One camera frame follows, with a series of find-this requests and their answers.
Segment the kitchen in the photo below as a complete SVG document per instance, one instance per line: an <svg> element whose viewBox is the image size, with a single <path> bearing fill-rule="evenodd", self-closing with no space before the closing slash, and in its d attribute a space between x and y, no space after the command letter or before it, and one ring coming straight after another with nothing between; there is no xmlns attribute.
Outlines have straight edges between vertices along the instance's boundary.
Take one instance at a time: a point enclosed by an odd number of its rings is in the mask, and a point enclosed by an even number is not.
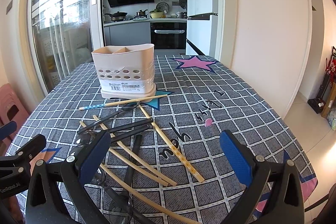
<svg viewBox="0 0 336 224"><path fill-rule="evenodd" d="M157 56L215 50L218 0L102 0L102 13L106 46L152 43Z"/></svg>

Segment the bowl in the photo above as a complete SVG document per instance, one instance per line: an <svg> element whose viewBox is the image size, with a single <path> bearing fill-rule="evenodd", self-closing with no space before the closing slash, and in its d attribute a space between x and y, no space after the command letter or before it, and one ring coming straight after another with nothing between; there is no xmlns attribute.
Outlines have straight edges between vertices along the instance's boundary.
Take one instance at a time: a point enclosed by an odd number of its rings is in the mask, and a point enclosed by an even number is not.
<svg viewBox="0 0 336 224"><path fill-rule="evenodd" d="M151 16L151 18L161 18L163 16L163 12L149 13L149 15Z"/></svg>

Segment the checkered tablecloth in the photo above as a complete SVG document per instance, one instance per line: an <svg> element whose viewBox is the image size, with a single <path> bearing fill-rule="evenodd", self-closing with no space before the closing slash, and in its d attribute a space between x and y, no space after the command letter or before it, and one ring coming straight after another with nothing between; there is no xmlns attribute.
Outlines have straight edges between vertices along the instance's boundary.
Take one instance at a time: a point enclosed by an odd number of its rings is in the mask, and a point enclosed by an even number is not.
<svg viewBox="0 0 336 224"><path fill-rule="evenodd" d="M211 57L197 57L199 61L196 66L176 60L178 58L188 61L193 57L155 59L154 82L157 90L172 93L160 99L159 109L145 106L145 110L205 181L197 182L178 158L171 155L156 131L148 130L143 133L140 157L178 185L165 187L135 172L133 188L178 214L204 224L220 223L245 189L245 185L238 182L219 146L220 133L229 129L255 155L276 162L283 162L289 157L293 159L300 172L304 198L308 198L317 184L315 172L295 136L265 100ZM79 121L84 120L89 124L93 121L92 115L103 117L119 109L119 106L85 111L79 111L78 108L111 101L100 95L94 64L80 65L31 114L7 154L13 155L19 147L41 133L47 138L45 153L50 155L50 161L63 161L74 146L76 131L80 128ZM141 119L144 119L144 115L137 108L132 112L123 112L105 124L115 127ZM131 148L133 137L123 140L123 143ZM120 147L113 148L128 158L128 154ZM124 179L127 168L125 163L108 153L105 164L119 178ZM110 177L107 183L121 190ZM59 188L71 216L81 222L62 183ZM111 199L99 186L86 185L85 188L108 218ZM259 210L263 207L269 189L270 185L258 204ZM26 195L26 192L18 195L23 211ZM135 197L133 201L135 208L155 223L180 223Z"/></svg>

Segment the oven handle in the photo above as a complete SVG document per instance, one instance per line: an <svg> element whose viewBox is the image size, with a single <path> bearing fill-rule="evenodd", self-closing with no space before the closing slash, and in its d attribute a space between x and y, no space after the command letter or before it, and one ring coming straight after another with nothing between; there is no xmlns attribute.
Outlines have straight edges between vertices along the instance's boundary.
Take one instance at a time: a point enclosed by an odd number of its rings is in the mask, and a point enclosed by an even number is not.
<svg viewBox="0 0 336 224"><path fill-rule="evenodd" d="M185 30L181 30L181 31L175 31L175 30L171 30L171 31L155 30L154 32L155 33L163 33L163 34L169 34L169 33L179 34L179 33L184 33Z"/></svg>

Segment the floor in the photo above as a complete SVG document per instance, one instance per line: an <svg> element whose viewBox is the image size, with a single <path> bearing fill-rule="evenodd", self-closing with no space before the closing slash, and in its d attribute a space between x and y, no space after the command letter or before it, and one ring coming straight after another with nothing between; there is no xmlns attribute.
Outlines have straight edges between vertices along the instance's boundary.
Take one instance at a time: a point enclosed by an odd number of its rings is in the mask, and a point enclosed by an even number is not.
<svg viewBox="0 0 336 224"><path fill-rule="evenodd" d="M325 196L336 183L336 131L331 130L327 120L316 114L300 94L284 121L306 152L319 181L305 203L306 208ZM305 223L311 223L325 203L305 213Z"/></svg>

